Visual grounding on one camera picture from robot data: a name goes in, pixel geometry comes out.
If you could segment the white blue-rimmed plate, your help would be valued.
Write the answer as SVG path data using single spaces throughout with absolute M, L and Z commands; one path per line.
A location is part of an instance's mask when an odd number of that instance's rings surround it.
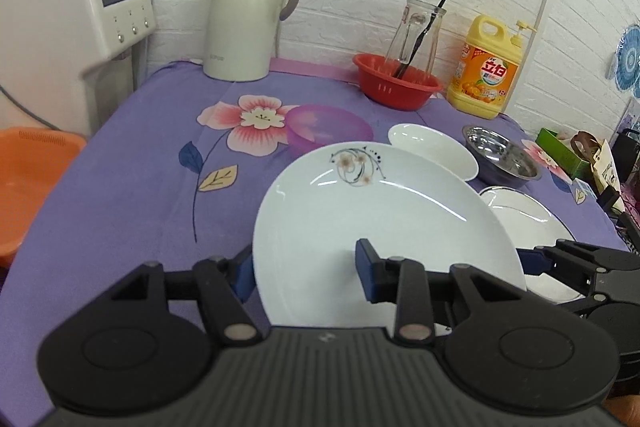
M 516 248 L 553 246 L 558 239 L 574 236 L 541 202 L 510 187 L 491 186 L 480 198 L 495 213 Z M 527 288 L 552 303 L 569 303 L 582 298 L 577 291 L 548 274 L 526 275 Z

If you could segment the large white floral plate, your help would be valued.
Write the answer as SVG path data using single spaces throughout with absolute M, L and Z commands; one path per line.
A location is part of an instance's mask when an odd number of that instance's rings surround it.
M 433 161 L 373 142 L 300 156 L 268 188 L 253 235 L 255 279 L 277 326 L 393 324 L 372 305 L 355 261 L 359 239 L 383 258 L 428 271 L 467 263 L 518 288 L 525 277 L 506 230 L 469 184 Z

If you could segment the purple plastic bowl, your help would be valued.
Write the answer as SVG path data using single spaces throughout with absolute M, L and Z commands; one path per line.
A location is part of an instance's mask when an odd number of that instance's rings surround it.
M 346 109 L 306 104 L 285 115 L 288 150 L 294 158 L 331 144 L 372 141 L 373 129 L 367 121 Z

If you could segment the stainless steel bowl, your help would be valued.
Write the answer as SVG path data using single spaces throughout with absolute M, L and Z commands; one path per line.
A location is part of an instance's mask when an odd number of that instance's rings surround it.
M 477 161 L 478 176 L 486 184 L 519 188 L 540 179 L 536 161 L 500 133 L 471 124 L 462 128 L 462 135 Z

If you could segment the purple floral tablecloth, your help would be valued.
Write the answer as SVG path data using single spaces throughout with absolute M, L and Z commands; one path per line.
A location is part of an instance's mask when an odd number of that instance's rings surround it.
M 1 293 L 1 420 L 9 426 L 614 426 L 620 355 L 604 329 L 455 263 L 448 323 L 429 345 L 390 326 L 269 322 L 213 347 L 165 273 L 252 245 L 268 188 L 293 161 L 285 115 L 346 109 L 388 145 L 395 124 L 459 138 L 442 100 L 388 109 L 335 80 L 225 83 L 190 63 L 156 72 L 47 198 Z

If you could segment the green box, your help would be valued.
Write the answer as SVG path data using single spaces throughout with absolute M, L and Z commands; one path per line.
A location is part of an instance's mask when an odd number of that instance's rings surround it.
M 562 168 L 570 179 L 588 181 L 591 167 L 588 161 L 578 156 L 574 150 L 558 139 L 558 134 L 546 128 L 539 130 L 536 143 Z

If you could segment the white paper bag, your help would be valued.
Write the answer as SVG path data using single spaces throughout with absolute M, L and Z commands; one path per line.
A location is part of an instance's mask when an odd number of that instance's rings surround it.
M 602 198 L 604 194 L 617 195 L 608 211 L 621 215 L 625 210 L 618 176 L 610 144 L 598 140 L 585 131 L 577 132 L 570 139 L 570 148 L 579 160 L 574 177 L 588 183 L 593 191 Z

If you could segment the black bag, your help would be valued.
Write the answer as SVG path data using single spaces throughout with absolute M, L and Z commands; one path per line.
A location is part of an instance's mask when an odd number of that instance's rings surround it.
M 618 177 L 625 182 L 639 157 L 639 132 L 624 129 L 617 135 L 612 146 L 612 156 Z

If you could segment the red patterned ceramic bowl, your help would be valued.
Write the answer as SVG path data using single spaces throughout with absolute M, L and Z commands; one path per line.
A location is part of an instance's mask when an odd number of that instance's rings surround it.
M 420 124 L 395 124 L 387 131 L 390 145 L 442 166 L 465 182 L 480 172 L 474 156 L 458 141 Z

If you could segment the yellow dish soap bottle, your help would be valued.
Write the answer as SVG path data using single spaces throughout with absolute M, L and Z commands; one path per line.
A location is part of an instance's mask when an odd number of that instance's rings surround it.
M 521 20 L 516 27 L 510 34 L 503 22 L 484 14 L 472 21 L 446 93 L 455 109 L 494 119 L 506 107 L 523 61 L 522 32 L 537 31 Z

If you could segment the red plastic basket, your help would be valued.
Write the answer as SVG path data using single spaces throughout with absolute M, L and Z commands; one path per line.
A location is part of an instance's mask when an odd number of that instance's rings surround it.
M 388 108 L 413 112 L 432 95 L 442 92 L 442 84 L 435 76 L 412 66 L 401 78 L 395 78 L 393 73 L 399 62 L 386 63 L 383 55 L 359 53 L 352 61 L 358 69 L 360 91 Z

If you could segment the orange plastic basin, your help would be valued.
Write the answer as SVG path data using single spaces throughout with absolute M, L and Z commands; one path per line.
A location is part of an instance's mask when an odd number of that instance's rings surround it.
M 86 144 L 80 135 L 63 131 L 1 131 L 2 268 L 12 265 L 39 209 Z

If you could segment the cream thermos jug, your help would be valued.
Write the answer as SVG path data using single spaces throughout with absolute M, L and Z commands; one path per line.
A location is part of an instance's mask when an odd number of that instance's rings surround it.
M 203 72 L 231 82 L 268 75 L 278 23 L 299 0 L 212 0 L 206 29 Z

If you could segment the white water dispenser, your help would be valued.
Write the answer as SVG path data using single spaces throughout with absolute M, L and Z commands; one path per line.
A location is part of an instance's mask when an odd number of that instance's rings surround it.
M 1 0 L 1 126 L 95 134 L 155 28 L 152 0 Z

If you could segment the blue round wall decoration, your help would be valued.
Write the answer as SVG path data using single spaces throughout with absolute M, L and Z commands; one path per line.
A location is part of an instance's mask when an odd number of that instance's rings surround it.
M 618 40 L 606 70 L 605 78 L 613 80 L 620 92 L 640 98 L 640 26 L 628 26 Z

